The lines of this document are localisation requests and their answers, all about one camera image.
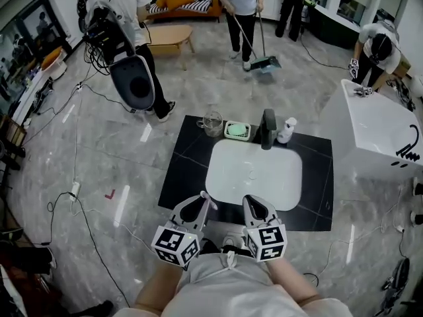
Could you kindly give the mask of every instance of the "soap dispenser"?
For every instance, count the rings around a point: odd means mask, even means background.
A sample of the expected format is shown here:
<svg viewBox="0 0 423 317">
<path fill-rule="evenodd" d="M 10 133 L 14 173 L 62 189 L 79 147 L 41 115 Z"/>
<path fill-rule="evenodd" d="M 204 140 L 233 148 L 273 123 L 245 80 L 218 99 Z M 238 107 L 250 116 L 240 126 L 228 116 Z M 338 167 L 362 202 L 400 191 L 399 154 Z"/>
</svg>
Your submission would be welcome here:
<svg viewBox="0 0 423 317">
<path fill-rule="evenodd" d="M 285 144 L 289 142 L 295 125 L 297 125 L 297 120 L 295 118 L 289 118 L 285 121 L 285 127 L 278 133 L 276 138 L 279 143 Z"/>
</svg>

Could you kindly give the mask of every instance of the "sofa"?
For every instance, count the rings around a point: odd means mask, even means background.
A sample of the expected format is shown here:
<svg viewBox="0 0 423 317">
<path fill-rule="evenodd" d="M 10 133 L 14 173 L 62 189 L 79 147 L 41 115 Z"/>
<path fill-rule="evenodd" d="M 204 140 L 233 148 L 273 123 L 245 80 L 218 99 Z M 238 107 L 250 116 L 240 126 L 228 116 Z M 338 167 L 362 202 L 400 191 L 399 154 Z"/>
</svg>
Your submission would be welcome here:
<svg viewBox="0 0 423 317">
<path fill-rule="evenodd" d="M 167 8 L 160 9 L 156 5 L 157 0 L 151 0 L 149 16 L 147 19 L 182 18 L 182 17 L 208 17 L 217 18 L 222 14 L 222 4 L 219 0 L 195 0 L 195 2 L 183 5 L 173 11 Z"/>
</svg>

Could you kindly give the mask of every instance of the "black countertop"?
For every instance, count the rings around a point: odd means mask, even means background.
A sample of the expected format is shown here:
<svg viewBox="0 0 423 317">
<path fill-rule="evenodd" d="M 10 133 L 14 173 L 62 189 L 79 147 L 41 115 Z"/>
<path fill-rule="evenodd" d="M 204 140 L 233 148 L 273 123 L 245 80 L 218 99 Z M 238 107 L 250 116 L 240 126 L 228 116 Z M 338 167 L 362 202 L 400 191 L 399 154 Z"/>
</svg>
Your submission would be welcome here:
<svg viewBox="0 0 423 317">
<path fill-rule="evenodd" d="M 185 116 L 161 191 L 159 206 L 173 209 L 185 199 L 206 190 L 206 176 L 214 145 L 224 139 L 208 137 L 196 125 L 196 116 Z M 252 126 L 252 137 L 257 130 Z M 294 133 L 287 145 L 275 147 L 295 151 L 303 162 L 301 199 L 289 211 L 278 211 L 287 230 L 330 231 L 333 208 L 332 143 L 310 135 Z M 242 205 L 215 201 L 218 210 L 210 210 L 215 221 L 244 224 Z"/>
</svg>

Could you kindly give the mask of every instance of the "wooden table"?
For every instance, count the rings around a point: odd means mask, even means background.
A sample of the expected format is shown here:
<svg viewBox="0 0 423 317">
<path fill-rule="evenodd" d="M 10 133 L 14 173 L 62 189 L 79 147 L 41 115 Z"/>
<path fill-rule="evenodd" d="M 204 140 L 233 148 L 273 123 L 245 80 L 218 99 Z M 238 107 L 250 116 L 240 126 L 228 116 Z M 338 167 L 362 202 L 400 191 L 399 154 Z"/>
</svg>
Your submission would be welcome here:
<svg viewBox="0 0 423 317">
<path fill-rule="evenodd" d="M 177 53 L 181 54 L 182 44 L 188 43 L 191 52 L 195 53 L 194 47 L 191 42 L 192 27 L 186 24 L 178 24 L 172 26 L 156 26 L 149 27 L 151 36 L 151 44 L 149 48 L 153 55 Z M 147 41 L 149 40 L 148 34 L 145 35 Z M 186 62 L 182 58 L 182 68 L 186 70 Z"/>
</svg>

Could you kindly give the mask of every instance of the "glass mug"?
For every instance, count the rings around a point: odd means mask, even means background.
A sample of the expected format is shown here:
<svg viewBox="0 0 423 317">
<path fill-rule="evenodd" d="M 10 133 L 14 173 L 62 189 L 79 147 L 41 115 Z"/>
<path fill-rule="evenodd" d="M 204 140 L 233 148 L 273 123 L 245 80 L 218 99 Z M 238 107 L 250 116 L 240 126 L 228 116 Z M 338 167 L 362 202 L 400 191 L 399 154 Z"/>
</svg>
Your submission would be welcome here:
<svg viewBox="0 0 423 317">
<path fill-rule="evenodd" d="M 202 120 L 197 121 L 197 126 L 204 128 L 207 136 L 217 137 L 223 133 L 223 118 L 218 112 L 208 112 Z"/>
</svg>

